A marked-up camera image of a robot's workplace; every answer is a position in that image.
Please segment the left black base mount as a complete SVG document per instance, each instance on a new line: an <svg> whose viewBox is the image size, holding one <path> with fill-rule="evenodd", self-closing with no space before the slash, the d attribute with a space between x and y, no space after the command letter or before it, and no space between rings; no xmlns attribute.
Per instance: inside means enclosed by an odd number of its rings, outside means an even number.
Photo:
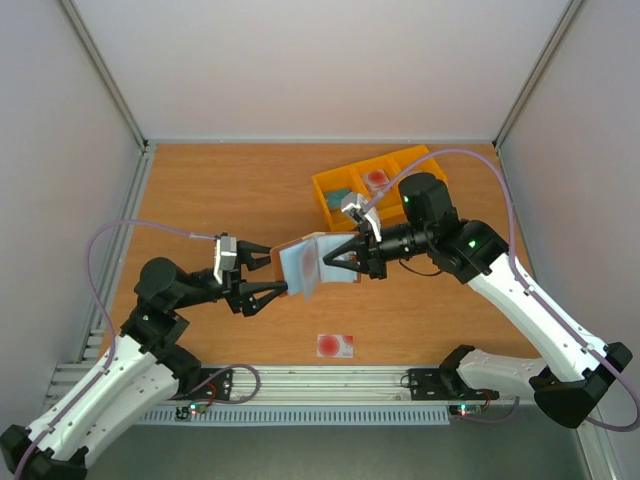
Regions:
<svg viewBox="0 0 640 480"><path fill-rule="evenodd" d="M177 393L171 400L181 401L228 401L233 384L233 370L227 368L203 368L191 393Z"/></svg>

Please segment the aluminium front rail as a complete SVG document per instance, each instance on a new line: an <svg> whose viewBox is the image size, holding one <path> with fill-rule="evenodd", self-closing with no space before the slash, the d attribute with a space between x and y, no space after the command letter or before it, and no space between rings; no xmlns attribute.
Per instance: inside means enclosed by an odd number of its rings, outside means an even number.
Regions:
<svg viewBox="0 0 640 480"><path fill-rule="evenodd" d="M482 367L496 367L495 356L483 356L466 370L471 389L494 390L500 394L491 402L510 402L518 397L532 404L534 393L529 380L543 370L541 361L513 359L510 367L500 367L490 375ZM438 368L418 366L354 366L354 365L268 365L258 366L257 374L243 367L234 367L233 384L228 401L240 401L255 393L258 404L320 405L320 404L384 404L392 401L412 401L409 390L400 386L402 375L410 368ZM435 400L462 404L462 401Z"/></svg>

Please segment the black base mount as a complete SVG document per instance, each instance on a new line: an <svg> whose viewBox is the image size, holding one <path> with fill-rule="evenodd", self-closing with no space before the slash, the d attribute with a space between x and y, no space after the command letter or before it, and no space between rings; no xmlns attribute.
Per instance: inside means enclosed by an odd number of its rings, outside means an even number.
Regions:
<svg viewBox="0 0 640 480"><path fill-rule="evenodd" d="M181 401L228 401L233 384L233 370L227 368L203 368L191 393L177 393L171 400Z"/></svg>
<svg viewBox="0 0 640 480"><path fill-rule="evenodd" d="M400 386L409 390L412 401L493 401L500 398L494 390L471 389L459 380L448 381L438 368L410 368L402 375Z"/></svg>

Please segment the left circuit board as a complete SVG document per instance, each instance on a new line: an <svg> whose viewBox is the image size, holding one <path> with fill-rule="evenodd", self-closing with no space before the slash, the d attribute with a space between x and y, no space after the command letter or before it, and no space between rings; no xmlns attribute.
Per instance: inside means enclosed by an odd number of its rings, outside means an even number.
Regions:
<svg viewBox="0 0 640 480"><path fill-rule="evenodd" d="M189 405L177 406L175 409L175 419L177 421L190 421L191 419L203 415L207 412L206 404L191 403Z"/></svg>

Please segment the teal card stack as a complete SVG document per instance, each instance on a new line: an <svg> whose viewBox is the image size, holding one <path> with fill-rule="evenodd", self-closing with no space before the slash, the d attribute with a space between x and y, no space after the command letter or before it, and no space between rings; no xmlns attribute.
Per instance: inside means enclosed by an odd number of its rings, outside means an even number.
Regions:
<svg viewBox="0 0 640 480"><path fill-rule="evenodd" d="M330 211L340 210L342 201L345 197L351 194L351 190L348 188L336 189L328 191L324 194L325 203Z"/></svg>

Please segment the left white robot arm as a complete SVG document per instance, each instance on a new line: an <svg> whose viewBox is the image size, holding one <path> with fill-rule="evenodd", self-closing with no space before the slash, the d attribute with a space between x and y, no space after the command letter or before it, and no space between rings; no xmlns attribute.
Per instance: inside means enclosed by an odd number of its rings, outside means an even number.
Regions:
<svg viewBox="0 0 640 480"><path fill-rule="evenodd" d="M284 282L249 282L242 271L269 265L266 246L223 234L214 264L187 273L156 257L142 268L137 303L102 358L50 410L1 435L1 454L17 479L83 479L99 456L147 411L189 398L203 384L201 362L178 343L189 323L179 310L218 300L234 313L257 314L287 290Z"/></svg>

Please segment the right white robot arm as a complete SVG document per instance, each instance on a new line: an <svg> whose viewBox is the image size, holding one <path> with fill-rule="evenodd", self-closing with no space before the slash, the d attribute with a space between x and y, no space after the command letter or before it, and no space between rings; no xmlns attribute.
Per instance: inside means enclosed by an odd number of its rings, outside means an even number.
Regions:
<svg viewBox="0 0 640 480"><path fill-rule="evenodd" d="M537 359L500 356L470 345L439 366L439 384L452 398L490 390L534 402L557 424L575 429L618 381L633 355L605 343L571 318L525 271L514 250L488 224L459 218L445 182L414 173L399 183L406 220L381 227L358 193L341 202L356 236L327 253L327 266L383 279L391 261L426 255L496 307L536 348Z"/></svg>

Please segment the brown leather card holder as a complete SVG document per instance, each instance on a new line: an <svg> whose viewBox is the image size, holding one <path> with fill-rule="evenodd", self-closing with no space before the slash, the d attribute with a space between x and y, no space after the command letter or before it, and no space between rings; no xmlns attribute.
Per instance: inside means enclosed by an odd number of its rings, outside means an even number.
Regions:
<svg viewBox="0 0 640 480"><path fill-rule="evenodd" d="M329 266L323 261L325 255L355 236L354 232L313 232L272 248L270 258L275 279L287 284L283 296L302 294L309 300L321 284L359 283L358 272Z"/></svg>

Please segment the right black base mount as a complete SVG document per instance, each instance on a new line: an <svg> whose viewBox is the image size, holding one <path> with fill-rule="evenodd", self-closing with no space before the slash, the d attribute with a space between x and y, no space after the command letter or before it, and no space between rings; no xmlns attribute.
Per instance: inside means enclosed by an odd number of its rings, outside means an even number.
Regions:
<svg viewBox="0 0 640 480"><path fill-rule="evenodd" d="M400 386L409 390L412 401L493 401L500 398L494 390L471 389L459 380L448 381L438 368L410 368L402 375Z"/></svg>

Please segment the circuit board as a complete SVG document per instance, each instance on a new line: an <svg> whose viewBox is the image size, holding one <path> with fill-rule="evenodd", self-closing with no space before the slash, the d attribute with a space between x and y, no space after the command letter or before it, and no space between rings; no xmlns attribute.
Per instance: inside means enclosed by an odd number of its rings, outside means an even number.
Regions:
<svg viewBox="0 0 640 480"><path fill-rule="evenodd" d="M449 406L449 413L455 417L470 417L479 415L484 411L484 407L479 404L457 404Z"/></svg>
<svg viewBox="0 0 640 480"><path fill-rule="evenodd" d="M207 412L206 404L191 403L189 405L177 406L175 409L175 419L177 421L190 421L191 419L203 415Z"/></svg>

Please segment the red circle card stack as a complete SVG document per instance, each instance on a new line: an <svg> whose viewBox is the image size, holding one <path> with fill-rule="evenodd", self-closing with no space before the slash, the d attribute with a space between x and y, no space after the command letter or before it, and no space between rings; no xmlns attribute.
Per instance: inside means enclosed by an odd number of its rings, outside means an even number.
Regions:
<svg viewBox="0 0 640 480"><path fill-rule="evenodd" d="M362 181L371 195L376 195L389 184L389 177L383 169L372 170L362 175Z"/></svg>

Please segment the right circuit board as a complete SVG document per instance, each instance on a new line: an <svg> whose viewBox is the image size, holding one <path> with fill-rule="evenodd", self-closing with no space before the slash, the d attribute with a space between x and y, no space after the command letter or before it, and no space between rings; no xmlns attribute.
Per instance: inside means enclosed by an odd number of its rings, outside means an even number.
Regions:
<svg viewBox="0 0 640 480"><path fill-rule="evenodd" d="M449 406L449 413L455 417L470 417L479 415L484 411L484 407L479 404L457 404Z"/></svg>

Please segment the yellow three-compartment bin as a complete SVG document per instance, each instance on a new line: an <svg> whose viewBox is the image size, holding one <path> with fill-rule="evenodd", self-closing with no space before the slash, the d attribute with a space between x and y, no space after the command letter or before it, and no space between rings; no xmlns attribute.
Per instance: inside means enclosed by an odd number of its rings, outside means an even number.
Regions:
<svg viewBox="0 0 640 480"><path fill-rule="evenodd" d="M369 200L375 195L371 195L367 191L362 181L363 174L372 170L383 169L387 173L390 183L402 170L428 153L429 150L425 145L418 145L313 175L314 193L324 216L327 230L332 232L348 231L354 228L355 224L341 210L330 211L327 208L324 199L326 192L348 188L351 192L360 193ZM448 183L446 174L435 159L421 162L417 167L409 171L407 175L419 172L431 173L439 180ZM403 221L403 201L398 192L398 185L399 183L394 185L375 206L383 226Z"/></svg>

